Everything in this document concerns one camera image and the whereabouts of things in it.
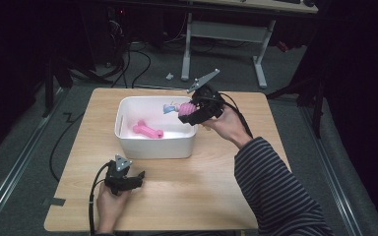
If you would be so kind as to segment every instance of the white plastic bin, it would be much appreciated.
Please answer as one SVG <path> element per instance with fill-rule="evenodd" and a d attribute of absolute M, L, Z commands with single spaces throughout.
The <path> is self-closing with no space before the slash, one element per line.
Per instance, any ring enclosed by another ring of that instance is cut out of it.
<path fill-rule="evenodd" d="M 127 158 L 185 158 L 192 154 L 198 127 L 183 124 L 177 112 L 163 114 L 163 106 L 190 101 L 186 96 L 129 96 L 118 108 L 115 135 Z M 163 130 L 161 139 L 136 134 L 133 127 L 143 120 L 155 130 Z"/>

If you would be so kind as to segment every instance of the black cable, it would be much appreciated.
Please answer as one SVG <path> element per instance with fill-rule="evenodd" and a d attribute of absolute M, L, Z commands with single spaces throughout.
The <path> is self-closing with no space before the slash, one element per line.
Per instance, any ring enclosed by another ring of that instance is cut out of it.
<path fill-rule="evenodd" d="M 58 58 L 64 65 L 66 65 L 67 68 L 73 68 L 75 70 L 78 70 L 80 73 L 84 74 L 85 76 L 87 76 L 88 78 L 90 78 L 91 80 L 94 80 L 98 83 L 101 83 L 101 84 L 110 84 L 110 81 L 107 81 L 105 78 L 102 78 L 100 76 L 98 76 L 97 74 L 85 69 L 85 68 L 82 68 L 81 66 L 77 65 L 75 62 L 73 61 L 70 61 L 69 59 L 67 58 L 63 58 L 63 57 L 60 57 Z"/>
<path fill-rule="evenodd" d="M 147 43 L 144 42 L 144 41 L 142 41 L 142 42 L 134 41 L 134 42 L 131 42 L 130 44 L 141 44 L 141 43 L 143 44 L 143 47 L 138 48 L 138 49 L 133 49 L 133 51 L 142 51 L 142 50 L 146 49 Z"/>
<path fill-rule="evenodd" d="M 250 44 L 253 44 L 253 42 L 243 41 L 237 45 L 230 45 L 228 43 L 222 43 L 219 40 L 217 40 L 216 44 L 219 46 L 224 46 L 224 47 L 239 48 L 239 47 L 249 46 Z"/>
<path fill-rule="evenodd" d="M 150 66 L 152 65 L 152 59 L 150 59 L 150 56 L 148 56 L 146 53 L 143 53 L 143 52 L 140 52 L 140 51 L 131 51 L 131 52 L 140 53 L 140 54 L 146 56 L 147 59 L 149 59 L 149 65 L 147 65 L 146 69 L 142 73 L 140 73 L 140 75 L 138 75 L 136 78 L 134 78 L 133 83 L 131 84 L 131 89 L 133 89 L 134 84 L 136 83 L 137 79 L 139 79 L 144 73 L 146 73 L 147 70 L 149 70 Z"/>
<path fill-rule="evenodd" d="M 61 136 L 58 138 L 56 144 L 54 145 L 53 150 L 51 151 L 51 155 L 50 155 L 50 159 L 49 159 L 50 171 L 51 171 L 51 175 L 54 177 L 54 179 L 57 182 L 60 182 L 60 178 L 57 177 L 57 175 L 54 173 L 54 170 L 53 170 L 53 155 L 54 155 L 54 152 L 57 149 L 58 145 L 60 144 L 61 139 L 64 137 L 64 135 L 70 129 L 70 127 L 72 127 L 76 123 L 76 121 L 78 121 L 84 114 L 85 114 L 85 112 L 83 112 L 75 120 L 73 120 L 72 122 L 70 122 L 70 125 L 63 131 L 63 133 L 61 134 Z"/>
<path fill-rule="evenodd" d="M 125 63 L 122 58 L 122 53 L 126 50 L 125 47 L 128 45 L 128 41 L 130 40 L 130 37 L 131 37 L 131 33 L 123 36 L 122 40 L 118 40 L 118 45 L 115 47 L 116 49 L 114 50 L 114 53 L 113 53 L 113 57 L 114 57 L 113 60 L 115 61 L 115 59 L 118 58 L 116 59 L 118 60 L 118 62 L 116 63 L 116 66 L 112 71 L 104 75 L 100 75 L 100 76 L 95 73 L 92 73 L 91 71 L 81 71 L 81 73 L 84 73 L 85 77 L 82 77 L 80 75 L 77 75 L 71 72 L 72 77 L 75 77 L 80 80 L 93 79 L 93 80 L 96 80 L 97 82 L 106 84 L 106 81 L 104 79 L 118 74 L 124 68 Z"/>
<path fill-rule="evenodd" d="M 81 80 L 81 81 L 85 81 L 85 80 L 88 80 L 89 78 L 87 77 L 83 77 L 83 76 L 80 76 L 78 74 L 75 74 L 74 72 L 72 71 L 69 71 L 70 72 L 70 76 L 73 77 L 73 78 L 76 78 L 78 80 Z"/>
<path fill-rule="evenodd" d="M 92 189 L 91 189 L 91 194 L 89 195 L 89 226 L 91 229 L 91 235 L 95 235 L 95 223 L 94 223 L 94 190 L 95 187 L 97 186 L 98 183 L 101 181 L 97 182 L 97 179 L 99 178 L 100 172 L 104 168 L 106 168 L 109 165 L 109 162 L 105 163 L 97 172 L 96 176 L 94 177 L 94 183 L 92 184 Z"/>
<path fill-rule="evenodd" d="M 96 185 L 102 183 L 103 181 L 104 181 L 104 179 L 97 181 Z"/>
<path fill-rule="evenodd" d="M 180 28 L 180 31 L 177 33 L 177 35 L 176 35 L 175 37 L 172 37 L 170 40 L 164 41 L 164 42 L 163 42 L 164 45 L 166 45 L 166 44 L 169 43 L 169 42 L 173 42 L 173 41 L 176 41 L 176 40 L 180 40 L 180 39 L 182 39 L 182 38 L 186 38 L 185 36 L 180 36 L 180 35 L 181 35 L 181 34 L 183 33 L 183 31 L 184 31 L 184 29 L 185 29 L 185 25 L 187 25 L 187 24 L 186 24 L 187 19 L 188 19 L 188 13 L 185 14 L 185 18 L 183 19 L 183 23 L 182 23 L 182 27 Z"/>
<path fill-rule="evenodd" d="M 192 46 L 192 44 L 191 44 L 191 47 L 190 47 L 190 49 L 192 50 L 192 51 L 194 51 L 194 52 L 198 52 L 198 53 L 205 53 L 205 52 L 209 52 L 209 51 L 211 51 L 211 50 L 213 50 L 215 47 L 216 47 L 216 41 L 215 40 L 213 40 L 213 39 L 210 39 L 210 38 L 198 38 L 198 40 L 194 40 L 194 42 L 196 42 L 196 41 L 198 41 L 198 42 L 205 42 L 205 43 L 203 43 L 203 45 L 202 46 L 205 46 L 205 45 L 211 45 L 211 47 L 210 48 L 208 48 L 208 49 L 206 49 L 206 50 L 196 50 L 195 48 L 193 48 L 193 46 Z"/>
<path fill-rule="evenodd" d="M 253 137 L 253 134 L 251 133 L 251 130 L 250 130 L 250 127 L 248 127 L 248 124 L 247 124 L 247 121 L 245 120 L 244 116 L 241 114 L 241 112 L 239 111 L 238 107 L 236 107 L 237 105 L 235 104 L 234 100 L 231 98 L 232 102 L 234 102 L 234 105 L 226 102 L 226 101 L 222 101 L 222 100 L 218 100 L 218 99 L 215 99 L 215 98 L 210 98 L 210 97 L 206 97 L 206 96 L 198 96 L 198 98 L 200 99 L 206 99 L 206 100 L 210 100 L 210 101 L 214 101 L 214 102 L 217 102 L 217 103 L 221 103 L 221 104 L 225 104 L 227 106 L 229 106 L 233 111 L 235 111 L 235 113 L 237 113 L 238 115 L 238 118 L 240 119 L 241 121 L 241 124 L 244 126 L 244 129 L 245 131 L 247 132 L 247 135 L 250 136 L 251 138 L 254 138 Z"/>
<path fill-rule="evenodd" d="M 232 97 L 230 97 L 229 95 L 227 95 L 227 94 L 225 94 L 225 93 L 223 93 L 223 92 L 219 92 L 219 94 L 228 97 L 228 98 L 232 101 L 232 103 L 234 103 L 235 108 L 237 108 L 237 110 L 239 111 L 238 106 L 237 106 L 237 104 L 235 103 L 235 101 L 232 99 Z"/>
<path fill-rule="evenodd" d="M 165 42 L 163 44 L 163 46 L 168 47 L 170 49 L 180 49 L 180 48 L 182 48 L 182 47 L 184 47 L 186 45 L 185 42 L 180 42 L 180 40 L 182 40 L 184 38 L 185 37 L 181 37 L 181 38 L 175 39 L 173 41 Z M 168 45 L 168 44 L 172 44 L 172 43 L 178 44 L 178 46 L 170 46 L 170 45 Z"/>
<path fill-rule="evenodd" d="M 119 79 L 121 79 L 122 76 L 124 76 L 124 84 L 125 84 L 125 88 L 126 88 L 126 89 L 128 88 L 128 86 L 127 86 L 127 81 L 125 80 L 125 72 L 128 70 L 128 67 L 130 66 L 130 61 L 131 61 L 130 58 L 131 58 L 131 57 L 130 57 L 130 49 L 128 48 L 127 51 L 128 51 L 128 53 L 127 53 L 127 54 L 128 54 L 127 66 L 125 67 L 125 69 L 122 70 L 121 75 L 118 76 L 118 78 L 115 80 L 115 82 L 112 83 L 112 86 L 111 86 L 112 88 L 115 87 L 116 83 L 118 83 Z"/>

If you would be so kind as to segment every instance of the wire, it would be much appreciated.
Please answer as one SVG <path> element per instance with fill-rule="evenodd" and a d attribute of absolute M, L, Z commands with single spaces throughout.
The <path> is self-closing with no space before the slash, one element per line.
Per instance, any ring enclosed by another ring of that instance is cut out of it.
<path fill-rule="evenodd" d="M 218 40 L 218 41 L 216 42 L 216 44 L 219 45 L 219 46 L 224 46 L 224 47 L 239 48 L 239 47 L 249 46 L 249 45 L 253 44 L 253 42 L 243 41 L 243 42 L 240 42 L 240 43 L 237 44 L 237 45 L 230 45 L 230 44 L 228 44 L 228 43 L 223 43 L 223 42 L 221 42 L 220 40 Z"/>
<path fill-rule="evenodd" d="M 136 83 L 137 79 L 139 79 L 144 73 L 146 73 L 147 70 L 149 70 L 150 66 L 152 65 L 152 59 L 150 59 L 150 56 L 148 56 L 146 53 L 143 53 L 143 52 L 140 52 L 140 51 L 131 51 L 131 52 L 140 53 L 140 54 L 146 56 L 147 59 L 149 59 L 149 65 L 147 65 L 146 69 L 142 73 L 140 73 L 140 75 L 138 75 L 136 78 L 134 78 L 133 83 L 131 84 L 131 89 L 133 89 L 134 84 Z"/>
<path fill-rule="evenodd" d="M 113 23 L 116 26 L 115 31 L 117 31 L 118 29 L 121 29 L 121 26 L 117 22 L 112 21 L 112 20 L 110 20 L 109 22 Z"/>
<path fill-rule="evenodd" d="M 251 133 L 250 127 L 248 127 L 247 121 L 245 120 L 245 118 L 241 114 L 241 112 L 238 110 L 238 107 L 237 107 L 237 105 L 235 104 L 235 102 L 232 98 L 231 98 L 231 100 L 234 103 L 234 105 L 232 105 L 232 104 L 230 104 L 226 101 L 222 101 L 222 100 L 218 100 L 218 99 L 210 98 L 210 97 L 206 97 L 206 96 L 198 96 L 198 98 L 218 102 L 218 103 L 225 104 L 225 105 L 229 106 L 233 111 L 235 111 L 235 113 L 237 113 L 238 117 L 240 118 L 241 124 L 244 126 L 244 129 L 247 132 L 247 134 L 251 138 L 253 138 L 253 134 Z"/>
<path fill-rule="evenodd" d="M 215 46 L 216 46 L 215 41 L 213 41 L 213 43 L 209 43 L 209 41 L 208 41 L 207 39 L 204 39 L 204 40 L 202 40 L 202 39 L 198 39 L 198 41 L 200 41 L 200 42 L 206 42 L 206 43 L 203 43 L 204 45 L 202 45 L 202 46 L 205 46 L 205 45 L 211 45 L 211 47 L 208 48 L 208 49 L 206 49 L 206 50 L 196 50 L 196 49 L 194 49 L 194 48 L 191 46 L 190 48 L 191 48 L 191 50 L 194 51 L 194 52 L 199 52 L 199 53 L 209 52 L 209 51 L 213 50 L 213 49 L 215 48 Z"/>
<path fill-rule="evenodd" d="M 228 98 L 232 101 L 232 103 L 234 103 L 235 108 L 237 109 L 237 111 L 239 111 L 237 104 L 235 103 L 235 101 L 234 101 L 229 95 L 227 95 L 227 94 L 225 94 L 225 93 L 223 93 L 223 92 L 219 92 L 219 94 L 228 97 Z"/>
<path fill-rule="evenodd" d="M 185 37 L 178 38 L 174 41 L 169 41 L 168 43 L 165 43 L 164 46 L 171 49 L 180 49 L 185 46 L 185 42 L 179 42 L 180 40 L 184 39 Z"/>
<path fill-rule="evenodd" d="M 142 51 L 143 49 L 146 49 L 146 47 L 147 47 L 147 43 L 144 42 L 144 41 L 134 41 L 134 42 L 131 42 L 131 44 L 143 44 L 142 48 L 133 49 L 133 51 Z"/>
<path fill-rule="evenodd" d="M 122 34 L 122 27 L 118 23 L 116 23 L 116 24 L 121 29 L 121 34 Z M 100 75 L 100 76 L 91 72 L 91 71 L 84 71 L 84 73 L 85 73 L 84 77 L 70 71 L 71 76 L 75 77 L 77 79 L 80 79 L 80 80 L 94 79 L 96 81 L 103 82 L 104 79 L 118 74 L 124 68 L 125 63 L 124 63 L 124 59 L 122 58 L 122 53 L 126 50 L 124 47 L 128 45 L 129 40 L 130 40 L 130 34 L 126 34 L 122 38 L 122 40 L 118 40 L 118 42 L 115 43 L 114 52 L 113 52 L 113 61 L 114 61 L 114 63 L 116 63 L 116 66 L 112 71 L 110 71 L 106 74 Z"/>
<path fill-rule="evenodd" d="M 109 165 L 110 162 L 107 162 L 105 163 L 100 169 L 99 171 L 97 172 L 96 176 L 94 177 L 94 183 L 92 184 L 92 188 L 91 188 L 91 194 L 89 195 L 89 226 L 90 226 L 90 229 L 91 229 L 91 235 L 95 235 L 95 223 L 94 223 L 94 190 L 95 190 L 95 187 L 97 186 L 98 183 L 100 183 L 101 181 L 98 181 L 97 182 L 97 179 L 99 178 L 99 175 L 100 175 L 100 172 L 102 172 L 102 170 L 104 168 L 106 168 L 108 165 Z"/>
<path fill-rule="evenodd" d="M 70 127 L 72 127 L 84 114 L 85 114 L 85 112 L 83 112 L 82 114 L 80 114 L 75 120 L 73 120 L 70 123 L 70 125 L 63 131 L 63 133 L 61 134 L 61 136 L 58 138 L 56 144 L 53 147 L 53 150 L 51 151 L 50 159 L 49 159 L 50 171 L 51 171 L 51 175 L 54 177 L 54 179 L 57 182 L 60 182 L 60 178 L 57 177 L 57 175 L 54 173 L 54 170 L 53 170 L 53 163 L 52 162 L 53 162 L 54 152 L 57 149 L 58 145 L 60 144 L 61 139 L 63 139 L 64 135 L 67 133 L 67 131 L 70 129 Z"/>
<path fill-rule="evenodd" d="M 104 179 L 97 181 L 96 185 L 102 183 L 103 181 L 104 181 Z"/>
<path fill-rule="evenodd" d="M 176 35 L 175 38 L 171 39 L 171 40 L 168 40 L 168 41 L 165 41 L 164 43 L 168 43 L 168 42 L 172 42 L 172 41 L 175 41 L 175 40 L 180 40 L 182 38 L 185 38 L 184 36 L 180 37 L 180 38 L 177 38 L 178 36 L 180 36 L 183 32 L 183 29 L 185 28 L 185 23 L 186 23 L 186 20 L 188 18 L 188 14 L 186 13 L 185 14 L 185 18 L 183 19 L 183 23 L 182 23 L 182 27 L 180 28 L 180 31 L 179 33 Z"/>
<path fill-rule="evenodd" d="M 121 77 L 124 77 L 124 84 L 125 84 L 125 88 L 127 89 L 128 86 L 127 86 L 127 80 L 125 80 L 125 72 L 128 70 L 128 67 L 130 66 L 130 49 L 128 47 L 128 50 L 127 50 L 127 54 L 128 54 L 128 61 L 127 61 L 127 66 L 125 67 L 125 69 L 122 70 L 122 73 L 121 75 L 118 76 L 118 78 L 115 80 L 114 83 L 112 83 L 111 87 L 114 88 L 116 83 L 118 83 L 118 81 L 121 79 Z"/>

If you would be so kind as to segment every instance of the striped sleeve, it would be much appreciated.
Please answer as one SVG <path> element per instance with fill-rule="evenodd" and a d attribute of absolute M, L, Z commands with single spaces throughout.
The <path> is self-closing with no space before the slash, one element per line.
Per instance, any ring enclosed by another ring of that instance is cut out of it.
<path fill-rule="evenodd" d="M 259 235 L 334 235 L 319 204 L 264 139 L 238 152 L 234 175 L 257 218 Z"/>

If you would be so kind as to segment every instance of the black tape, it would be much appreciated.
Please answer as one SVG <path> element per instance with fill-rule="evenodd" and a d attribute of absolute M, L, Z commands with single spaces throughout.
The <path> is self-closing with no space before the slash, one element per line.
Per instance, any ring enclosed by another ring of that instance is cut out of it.
<path fill-rule="evenodd" d="M 45 207 L 49 207 L 51 205 L 63 207 L 65 202 L 66 200 L 64 199 L 45 198 L 44 201 L 42 201 L 42 205 Z"/>

